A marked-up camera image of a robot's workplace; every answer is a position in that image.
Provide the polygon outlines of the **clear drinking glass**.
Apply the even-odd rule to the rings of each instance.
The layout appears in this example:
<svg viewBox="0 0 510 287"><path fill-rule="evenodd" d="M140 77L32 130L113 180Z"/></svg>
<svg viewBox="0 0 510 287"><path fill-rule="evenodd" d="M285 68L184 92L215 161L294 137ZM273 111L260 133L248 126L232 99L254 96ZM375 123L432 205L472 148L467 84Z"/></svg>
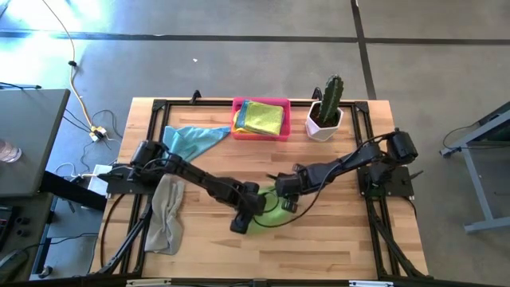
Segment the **clear drinking glass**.
<svg viewBox="0 0 510 287"><path fill-rule="evenodd" d="M13 163L20 159L22 150L10 142L0 139L0 162Z"/></svg>

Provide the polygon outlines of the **black aluminium table frame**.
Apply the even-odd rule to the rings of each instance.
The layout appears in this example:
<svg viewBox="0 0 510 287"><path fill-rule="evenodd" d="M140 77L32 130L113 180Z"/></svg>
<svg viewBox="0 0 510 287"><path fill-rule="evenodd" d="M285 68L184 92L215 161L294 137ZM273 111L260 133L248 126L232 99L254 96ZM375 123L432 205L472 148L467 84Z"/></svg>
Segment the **black aluminium table frame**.
<svg viewBox="0 0 510 287"><path fill-rule="evenodd" d="M183 98L134 98L121 144L120 162L128 163L141 140L158 140L163 128L230 125L230 98L198 98L195 104ZM267 187L266 173L289 173L294 163L329 162L355 149L351 108L358 114L362 140L391 132L394 119L387 100L342 101L345 112L339 131L328 142L310 140L305 119L312 100L291 100L291 135L287 141L236 140L228 136L192 163L215 176ZM366 132L361 108L367 108L373 132ZM234 211L215 202L205 190L186 182L178 218L184 226L182 245L176 255L143 253L142 235L113 274L135 273L138 277L340 280L376 279L374 248L367 217L367 204L359 194L355 171L342 175L321 191L314 207L302 218L269 232L248 236L230 231ZM104 235L99 236L91 272L100 269L119 249L135 218L143 213L147 196L125 195L107 201L100 233L108 214ZM387 201L394 239L416 269L428 274L413 207L401 198Z"/></svg>

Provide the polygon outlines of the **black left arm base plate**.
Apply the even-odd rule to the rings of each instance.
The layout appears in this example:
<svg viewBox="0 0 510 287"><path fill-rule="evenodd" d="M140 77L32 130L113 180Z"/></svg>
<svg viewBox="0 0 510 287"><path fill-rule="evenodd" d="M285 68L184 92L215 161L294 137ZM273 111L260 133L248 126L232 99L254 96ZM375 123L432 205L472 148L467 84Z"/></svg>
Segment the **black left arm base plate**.
<svg viewBox="0 0 510 287"><path fill-rule="evenodd" d="M108 184L107 192L112 195L152 195L159 184L153 175L142 175L140 168L127 165L113 167L96 177Z"/></svg>

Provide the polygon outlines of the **grey metal desk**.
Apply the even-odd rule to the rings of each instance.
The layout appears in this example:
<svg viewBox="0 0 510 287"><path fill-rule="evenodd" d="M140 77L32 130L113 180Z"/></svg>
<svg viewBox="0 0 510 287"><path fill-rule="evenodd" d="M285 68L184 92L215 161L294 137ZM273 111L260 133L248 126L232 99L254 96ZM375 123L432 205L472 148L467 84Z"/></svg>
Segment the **grey metal desk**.
<svg viewBox="0 0 510 287"><path fill-rule="evenodd" d="M483 219L466 223L465 232L510 227L510 101L452 132L463 130L467 133L452 143L444 138L439 154L460 153L473 182Z"/></svg>

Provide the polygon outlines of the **grey microfiber towel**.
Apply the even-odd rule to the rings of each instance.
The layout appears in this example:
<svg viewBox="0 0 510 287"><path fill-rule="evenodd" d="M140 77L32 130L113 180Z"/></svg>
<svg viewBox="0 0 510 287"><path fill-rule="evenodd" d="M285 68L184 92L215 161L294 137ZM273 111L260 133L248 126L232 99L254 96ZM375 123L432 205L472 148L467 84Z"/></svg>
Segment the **grey microfiber towel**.
<svg viewBox="0 0 510 287"><path fill-rule="evenodd" d="M151 200L152 216L144 246L146 252L175 255L182 242L183 227L178 220L185 184L174 175L164 175Z"/></svg>

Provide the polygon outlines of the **lime microfiber towel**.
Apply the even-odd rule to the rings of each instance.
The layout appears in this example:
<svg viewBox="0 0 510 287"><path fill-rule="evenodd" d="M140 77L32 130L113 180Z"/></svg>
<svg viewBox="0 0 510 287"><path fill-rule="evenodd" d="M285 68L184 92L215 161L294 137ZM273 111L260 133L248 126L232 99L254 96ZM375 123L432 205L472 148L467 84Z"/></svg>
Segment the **lime microfiber towel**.
<svg viewBox="0 0 510 287"><path fill-rule="evenodd" d="M282 106L250 101L245 119L247 131L279 135L284 118Z"/></svg>

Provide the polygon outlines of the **black controller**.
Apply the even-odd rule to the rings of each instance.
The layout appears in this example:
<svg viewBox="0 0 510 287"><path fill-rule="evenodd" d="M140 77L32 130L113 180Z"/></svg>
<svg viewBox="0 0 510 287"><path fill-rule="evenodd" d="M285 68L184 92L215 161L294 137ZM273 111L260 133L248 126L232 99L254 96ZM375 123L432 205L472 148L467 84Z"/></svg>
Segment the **black controller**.
<svg viewBox="0 0 510 287"><path fill-rule="evenodd" d="M13 228L16 225L28 225L30 221L29 217L21 215L20 207L0 205L0 251L13 233Z"/></svg>

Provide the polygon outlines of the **pink plastic bin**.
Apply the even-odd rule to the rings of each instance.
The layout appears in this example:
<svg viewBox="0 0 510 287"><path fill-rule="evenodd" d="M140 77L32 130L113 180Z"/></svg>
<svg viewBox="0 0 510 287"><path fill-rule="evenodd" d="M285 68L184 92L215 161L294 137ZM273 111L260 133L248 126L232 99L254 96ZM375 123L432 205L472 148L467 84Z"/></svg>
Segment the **pink plastic bin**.
<svg viewBox="0 0 510 287"><path fill-rule="evenodd" d="M280 134L273 136L268 134L262 134L262 133L256 133L247 131L245 129L240 129L238 132L232 131L232 124L233 124L233 116L236 111L239 111L239 109L242 106L243 100L251 100L256 102L261 102L263 104L271 104L271 105L277 105L282 106L284 109L284 118L283 123L281 126ZM233 138L236 140L279 140L279 141L286 141L286 139L290 135L290 116L291 116L291 108L290 108L290 101L285 98L242 98L242 97L236 97L233 99L232 103L232 112L231 112L231 128L230 131L233 135Z"/></svg>

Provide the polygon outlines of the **silver metal bracket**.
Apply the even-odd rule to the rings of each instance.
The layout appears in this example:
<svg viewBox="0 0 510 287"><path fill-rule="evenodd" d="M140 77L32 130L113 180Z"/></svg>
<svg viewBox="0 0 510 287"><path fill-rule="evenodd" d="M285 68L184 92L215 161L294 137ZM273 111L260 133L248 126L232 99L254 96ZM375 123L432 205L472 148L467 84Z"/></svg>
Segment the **silver metal bracket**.
<svg viewBox="0 0 510 287"><path fill-rule="evenodd" d="M394 287L394 283L391 281L361 281L361 280L350 280L348 282L349 287Z"/></svg>
<svg viewBox="0 0 510 287"><path fill-rule="evenodd" d="M164 287L172 285L171 280L162 278L142 278L127 280L125 287Z"/></svg>

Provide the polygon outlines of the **white faceted plant pot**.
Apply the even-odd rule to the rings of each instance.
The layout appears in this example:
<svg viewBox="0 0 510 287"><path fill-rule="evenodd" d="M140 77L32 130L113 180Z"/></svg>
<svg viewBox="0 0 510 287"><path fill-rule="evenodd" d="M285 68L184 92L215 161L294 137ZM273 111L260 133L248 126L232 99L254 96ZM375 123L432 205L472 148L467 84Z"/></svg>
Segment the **white faceted plant pot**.
<svg viewBox="0 0 510 287"><path fill-rule="evenodd" d="M338 131L339 126L343 119L343 111L340 108L337 108L337 111L335 112L335 115L333 117L334 124L332 126L321 127L312 118L313 112L315 110L318 110L319 106L320 106L319 101L314 101L312 103L312 106L310 107L307 114L305 128L307 135L310 139L319 142L325 142L329 140Z"/></svg>

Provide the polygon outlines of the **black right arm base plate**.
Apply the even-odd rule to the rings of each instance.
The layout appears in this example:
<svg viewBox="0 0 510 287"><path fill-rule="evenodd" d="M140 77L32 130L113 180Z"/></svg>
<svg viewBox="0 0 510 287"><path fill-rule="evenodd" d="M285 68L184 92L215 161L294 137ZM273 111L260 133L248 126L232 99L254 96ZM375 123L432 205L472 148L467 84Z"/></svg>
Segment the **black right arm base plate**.
<svg viewBox="0 0 510 287"><path fill-rule="evenodd" d="M357 169L357 176L359 192L365 198L414 196L407 167L396 167L386 171L376 171L372 166L360 167Z"/></svg>

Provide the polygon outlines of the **green microfiber towel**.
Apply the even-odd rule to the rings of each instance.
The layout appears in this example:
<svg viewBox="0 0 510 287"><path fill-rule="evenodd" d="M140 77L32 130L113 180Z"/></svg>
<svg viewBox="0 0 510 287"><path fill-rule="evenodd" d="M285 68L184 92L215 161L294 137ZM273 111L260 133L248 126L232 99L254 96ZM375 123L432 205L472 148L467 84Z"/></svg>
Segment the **green microfiber towel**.
<svg viewBox="0 0 510 287"><path fill-rule="evenodd" d="M255 216L249 224L247 230L248 236L263 234L269 232L266 226L275 226L287 222L293 214L281 209L282 197L276 193L274 186L262 187L259 192L266 199L265 211L263 215Z"/></svg>

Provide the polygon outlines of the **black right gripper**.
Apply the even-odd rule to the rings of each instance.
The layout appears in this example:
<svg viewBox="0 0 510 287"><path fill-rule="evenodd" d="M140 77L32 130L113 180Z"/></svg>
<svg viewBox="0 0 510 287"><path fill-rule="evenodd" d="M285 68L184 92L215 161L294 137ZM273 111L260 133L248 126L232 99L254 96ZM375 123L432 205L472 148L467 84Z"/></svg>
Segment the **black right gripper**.
<svg viewBox="0 0 510 287"><path fill-rule="evenodd" d="M287 198L293 195L301 196L304 194L304 171L295 172L292 174L266 174L266 177L275 180L276 193L279 197Z"/></svg>

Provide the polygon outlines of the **black bar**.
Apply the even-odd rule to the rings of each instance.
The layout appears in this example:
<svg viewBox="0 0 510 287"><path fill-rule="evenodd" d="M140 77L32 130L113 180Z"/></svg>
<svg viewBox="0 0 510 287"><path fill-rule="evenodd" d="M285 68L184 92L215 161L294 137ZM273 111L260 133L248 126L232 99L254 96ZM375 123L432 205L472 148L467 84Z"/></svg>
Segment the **black bar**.
<svg viewBox="0 0 510 287"><path fill-rule="evenodd" d="M104 211L107 203L104 195L99 195L48 171L45 171L42 176L39 191L52 193L57 197L77 202L82 206L99 211Z"/></svg>

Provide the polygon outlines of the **green cactus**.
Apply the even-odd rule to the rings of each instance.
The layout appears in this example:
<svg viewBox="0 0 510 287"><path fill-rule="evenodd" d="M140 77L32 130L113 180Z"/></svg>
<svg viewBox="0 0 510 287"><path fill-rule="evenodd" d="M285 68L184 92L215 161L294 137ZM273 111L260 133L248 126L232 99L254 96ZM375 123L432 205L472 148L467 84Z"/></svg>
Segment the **green cactus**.
<svg viewBox="0 0 510 287"><path fill-rule="evenodd" d="M343 80L335 74L328 78L320 104L320 111L317 120L322 127L335 125L337 109L343 95Z"/></svg>

